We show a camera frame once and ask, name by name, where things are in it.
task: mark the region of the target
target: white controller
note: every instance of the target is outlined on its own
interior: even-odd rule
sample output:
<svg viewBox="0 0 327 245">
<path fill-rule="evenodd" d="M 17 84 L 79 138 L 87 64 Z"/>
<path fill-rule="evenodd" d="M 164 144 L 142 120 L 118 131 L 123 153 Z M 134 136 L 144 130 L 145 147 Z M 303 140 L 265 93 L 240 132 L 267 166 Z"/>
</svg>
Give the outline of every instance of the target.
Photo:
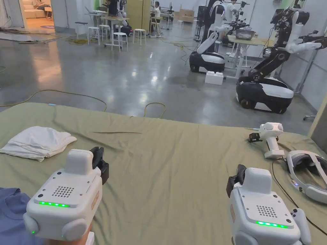
<svg viewBox="0 0 327 245">
<path fill-rule="evenodd" d="M 301 241 L 305 245 L 311 244 L 311 234 L 305 213 L 302 209 L 295 208 L 291 210 L 291 215 L 301 231 Z"/>
</svg>

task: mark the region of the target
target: doorway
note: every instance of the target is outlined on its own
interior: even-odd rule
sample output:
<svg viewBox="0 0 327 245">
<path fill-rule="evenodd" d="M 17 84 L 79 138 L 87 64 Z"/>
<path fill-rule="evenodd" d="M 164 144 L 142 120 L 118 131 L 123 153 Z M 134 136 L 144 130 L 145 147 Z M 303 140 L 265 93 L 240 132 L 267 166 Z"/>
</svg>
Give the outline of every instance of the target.
<svg viewBox="0 0 327 245">
<path fill-rule="evenodd" d="M 51 0 L 22 0 L 21 10 L 25 28 L 54 32 Z"/>
</svg>

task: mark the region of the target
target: polished floor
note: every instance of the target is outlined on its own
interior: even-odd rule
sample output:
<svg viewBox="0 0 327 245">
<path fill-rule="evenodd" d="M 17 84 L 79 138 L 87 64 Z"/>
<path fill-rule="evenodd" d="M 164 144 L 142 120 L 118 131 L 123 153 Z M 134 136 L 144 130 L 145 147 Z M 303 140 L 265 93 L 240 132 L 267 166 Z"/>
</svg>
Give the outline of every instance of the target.
<svg viewBox="0 0 327 245">
<path fill-rule="evenodd" d="M 53 20 L 50 18 L 36 18 L 36 19 L 26 19 L 27 28 L 39 29 L 41 26 L 53 25 Z"/>
<path fill-rule="evenodd" d="M 163 118 L 168 120 L 237 127 L 280 122 L 285 131 L 307 134 L 311 122 L 302 119 L 313 112 L 302 98 L 295 97 L 283 115 L 246 110 L 236 101 L 234 80 L 210 85 L 204 83 L 205 74 L 190 72 L 188 62 L 182 59 L 197 45 L 194 33 L 195 25 L 185 23 L 183 29 L 174 25 L 163 30 L 167 39 L 148 38 L 142 46 L 129 37 L 129 51 L 124 46 L 121 53 L 117 47 L 111 51 L 96 42 L 75 45 L 59 39 L 19 44 L 0 40 L 0 66 L 6 67 L 0 73 L 0 104 L 23 101 L 38 90 L 56 89 L 100 98 L 112 113 L 143 116 L 148 103 L 161 102 L 167 106 Z M 187 47 L 182 50 L 170 41 Z M 38 93 L 30 101 L 104 109 L 95 99 L 52 91 Z M 158 118 L 162 111 L 163 106 L 150 105 L 146 116 Z"/>
</svg>

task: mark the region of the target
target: speaker grille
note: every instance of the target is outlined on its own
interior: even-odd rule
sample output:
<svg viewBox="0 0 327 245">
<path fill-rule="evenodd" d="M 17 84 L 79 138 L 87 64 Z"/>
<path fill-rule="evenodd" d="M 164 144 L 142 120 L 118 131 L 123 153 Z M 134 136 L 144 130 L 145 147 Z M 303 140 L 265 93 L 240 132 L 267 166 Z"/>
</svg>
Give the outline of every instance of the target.
<svg viewBox="0 0 327 245">
<path fill-rule="evenodd" d="M 261 216 L 278 218 L 273 207 L 257 205 L 258 212 Z"/>
<path fill-rule="evenodd" d="M 74 189 L 74 187 L 69 186 L 58 186 L 57 189 L 52 193 L 52 196 L 68 198 L 70 197 Z"/>
</svg>

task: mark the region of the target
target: laptop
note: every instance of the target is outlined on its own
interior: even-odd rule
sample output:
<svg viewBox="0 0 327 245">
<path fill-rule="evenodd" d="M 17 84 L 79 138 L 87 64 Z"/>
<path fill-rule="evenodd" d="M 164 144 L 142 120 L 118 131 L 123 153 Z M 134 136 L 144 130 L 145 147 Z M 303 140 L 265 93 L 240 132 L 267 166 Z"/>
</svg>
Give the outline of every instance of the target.
<svg viewBox="0 0 327 245">
<path fill-rule="evenodd" d="M 85 6 L 86 10 L 89 12 L 89 14 L 106 14 L 106 11 L 100 11 L 100 10 L 95 10 L 93 12 L 91 12 L 86 6 Z"/>
</svg>

